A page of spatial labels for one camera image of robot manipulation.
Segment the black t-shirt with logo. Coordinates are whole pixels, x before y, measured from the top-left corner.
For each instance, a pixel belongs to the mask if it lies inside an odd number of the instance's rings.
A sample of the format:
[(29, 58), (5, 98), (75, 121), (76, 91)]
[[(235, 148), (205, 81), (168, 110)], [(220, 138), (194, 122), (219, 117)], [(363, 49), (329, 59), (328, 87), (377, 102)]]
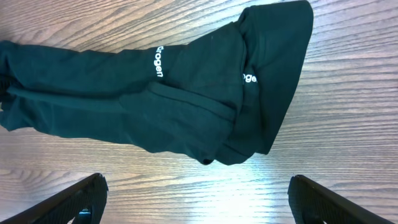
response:
[(187, 45), (106, 53), (1, 42), (1, 125), (201, 164), (267, 154), (313, 29), (307, 1), (245, 8)]

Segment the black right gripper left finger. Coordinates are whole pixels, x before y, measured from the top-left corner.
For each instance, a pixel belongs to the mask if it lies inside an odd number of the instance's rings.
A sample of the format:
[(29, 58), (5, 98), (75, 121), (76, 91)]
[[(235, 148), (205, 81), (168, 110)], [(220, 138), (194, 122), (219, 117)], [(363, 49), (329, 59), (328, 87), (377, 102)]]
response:
[(108, 196), (105, 177), (95, 173), (2, 224), (99, 224)]

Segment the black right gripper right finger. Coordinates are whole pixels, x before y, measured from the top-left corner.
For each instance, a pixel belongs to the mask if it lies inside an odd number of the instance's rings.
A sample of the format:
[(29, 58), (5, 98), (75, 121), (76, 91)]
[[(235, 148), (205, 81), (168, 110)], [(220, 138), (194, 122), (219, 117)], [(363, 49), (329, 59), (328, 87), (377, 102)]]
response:
[(394, 224), (304, 175), (290, 179), (287, 194), (296, 224)]

